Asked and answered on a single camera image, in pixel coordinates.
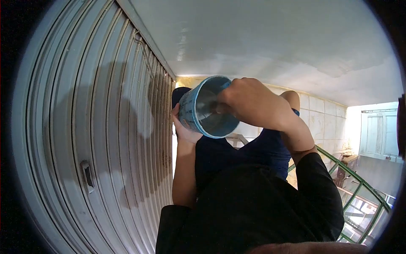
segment blue bucket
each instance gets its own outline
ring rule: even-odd
[[[240,121],[230,113],[210,112],[210,107],[217,102],[217,95],[230,83],[228,77],[211,76],[184,94],[179,101],[179,120],[182,125],[213,139],[231,134]]]

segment hand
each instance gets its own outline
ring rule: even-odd
[[[199,141],[199,139],[203,136],[203,134],[186,129],[180,123],[178,114],[179,114],[179,103],[177,103],[175,108],[172,109],[172,119],[173,124],[175,125],[178,139],[182,139],[189,143],[196,144],[197,141]]]
[[[234,79],[217,99],[240,121],[272,130],[283,131],[284,121],[293,113],[285,99],[255,78]]]

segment rolling shutter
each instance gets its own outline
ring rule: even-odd
[[[16,77],[20,195],[58,253],[154,253],[173,78],[115,1],[57,1]]]

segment leg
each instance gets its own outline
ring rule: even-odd
[[[292,110],[299,115],[300,99],[294,91],[286,91],[280,95],[287,100]],[[263,129],[261,134],[238,150],[240,156],[247,158],[247,163],[269,166],[275,175],[286,179],[291,155],[283,142],[283,133],[276,130]]]
[[[178,87],[173,91],[172,108],[176,106],[182,96],[189,90],[191,88]],[[198,196],[219,171],[238,163],[236,152],[237,150],[225,138],[212,139],[203,136],[196,143],[196,161],[194,167]]]

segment bucket rim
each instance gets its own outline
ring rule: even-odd
[[[235,131],[235,129],[238,127],[238,125],[240,124],[240,122],[238,122],[238,124],[235,126],[235,128],[228,134],[224,135],[224,136],[214,136],[211,135],[210,133],[208,133],[207,131],[205,131],[203,129],[203,126],[199,123],[199,120],[197,119],[197,114],[196,114],[196,100],[197,100],[197,96],[199,95],[199,91],[202,88],[202,86],[211,78],[217,78],[217,77],[221,77],[221,78],[226,78],[229,80],[229,82],[231,82],[231,79],[229,79],[226,76],[223,75],[214,75],[214,76],[210,76],[205,78],[202,82],[200,82],[200,84],[195,88],[197,89],[197,91],[195,92],[195,94],[193,95],[193,106],[192,106],[192,117],[193,117],[193,121],[196,124],[197,129],[200,131],[200,133],[202,133],[203,135],[205,135],[206,137],[212,138],[212,139],[222,139],[227,137],[228,135],[230,135],[231,133],[233,133],[233,131]]]

